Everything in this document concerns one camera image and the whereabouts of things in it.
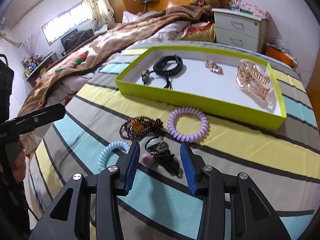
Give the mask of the left hand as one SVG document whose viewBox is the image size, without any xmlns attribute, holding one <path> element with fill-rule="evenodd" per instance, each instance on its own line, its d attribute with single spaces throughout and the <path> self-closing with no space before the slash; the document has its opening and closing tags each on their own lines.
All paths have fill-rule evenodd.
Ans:
<svg viewBox="0 0 320 240">
<path fill-rule="evenodd" d="M 13 170 L 13 175 L 17 183 L 22 182 L 25 179 L 26 175 L 26 155 L 25 155 L 25 145 L 20 140 L 20 152 L 15 159 L 15 169 Z"/>
</svg>

